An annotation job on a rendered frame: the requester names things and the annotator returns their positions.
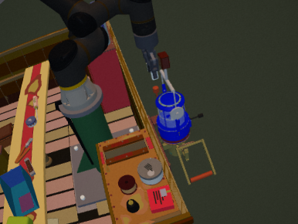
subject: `yellow board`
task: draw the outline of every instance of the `yellow board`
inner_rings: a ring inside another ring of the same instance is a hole
[[[33,66],[25,70],[24,80],[22,82],[22,89],[19,96],[19,103],[15,115],[15,126],[12,134],[12,145],[10,147],[10,155],[8,162],[8,170],[19,166],[15,163],[16,158],[19,155],[21,143],[22,143],[22,129],[25,121],[25,108],[27,103],[27,96],[25,95],[25,89],[30,83]],[[34,127],[33,131],[33,142],[32,148],[32,166],[36,172],[33,180],[33,187],[36,191],[37,201],[39,202],[39,209],[35,210],[37,216],[34,223],[46,224],[46,100],[48,94],[49,85],[49,61],[42,63],[40,70],[42,75],[42,86],[38,92],[39,96],[39,109],[38,109],[38,122]],[[4,202],[4,213],[3,213],[3,224],[6,224],[9,216],[13,216],[12,210],[5,199]]]

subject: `red mat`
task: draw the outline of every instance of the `red mat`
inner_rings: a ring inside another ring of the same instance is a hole
[[[124,77],[115,49],[98,56],[89,66],[93,82],[103,91],[103,112],[130,106]]]

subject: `wooden handle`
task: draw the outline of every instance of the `wooden handle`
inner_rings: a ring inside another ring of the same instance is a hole
[[[28,147],[25,151],[24,150],[25,150],[25,147],[21,150],[21,152],[19,153],[19,156],[16,158],[15,160],[16,164],[18,164],[23,159],[23,157],[27,154],[27,152],[29,152],[30,147]]]

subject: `yellow ring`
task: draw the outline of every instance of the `yellow ring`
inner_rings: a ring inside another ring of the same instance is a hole
[[[74,89],[76,89],[76,88],[82,86],[83,83],[85,83],[86,79],[87,79],[87,75],[86,75],[85,78],[83,78],[83,80],[80,81],[78,84],[76,84],[76,85],[74,85],[74,86],[72,86],[72,87],[60,87],[60,89],[61,89],[61,90],[64,90],[64,91],[74,90]]]

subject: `wooden railing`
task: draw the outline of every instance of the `wooden railing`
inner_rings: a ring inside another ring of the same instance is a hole
[[[127,68],[127,64],[125,62],[125,59],[123,57],[123,54],[120,50],[120,47],[118,45],[118,42],[117,42],[117,39],[116,39],[116,36],[114,35],[113,33],[113,29],[110,25],[109,22],[107,22],[107,27],[108,29],[110,30],[110,35],[111,35],[111,38],[116,46],[116,51],[117,51],[117,55],[118,55],[118,58],[119,58],[119,61],[120,61],[120,64],[121,64],[121,67],[122,67],[122,70],[124,72],[124,79],[129,87],[129,90],[131,92],[131,95],[134,99],[134,102],[137,106],[137,110],[141,116],[141,121],[144,125],[144,127],[148,130],[149,132],[149,135],[151,136],[151,140],[152,140],[152,144],[154,146],[154,149],[157,153],[157,156],[158,156],[158,159],[159,161],[162,163],[162,166],[163,166],[163,169],[164,169],[164,174],[169,182],[169,185],[170,185],[170,188],[172,190],[172,193],[173,193],[173,196],[178,204],[178,208],[180,209],[181,213],[182,214],[185,214],[185,213],[188,213],[188,209],[186,208],[186,204],[185,204],[185,201],[183,200],[182,198],[182,195],[179,191],[179,188],[177,186],[177,183],[176,181],[174,180],[174,176],[173,174],[171,173],[171,170],[170,168],[168,167],[168,163],[164,157],[164,154],[162,152],[162,148],[161,146],[159,145],[159,143],[157,142],[157,138],[154,134],[154,131],[153,131],[153,127],[151,126],[150,124],[150,121],[148,119],[148,116],[147,116],[147,113],[146,113],[146,110],[144,109],[144,105],[140,99],[140,96],[137,92],[137,89],[134,85],[134,81],[130,75],[130,71],[128,70]]]

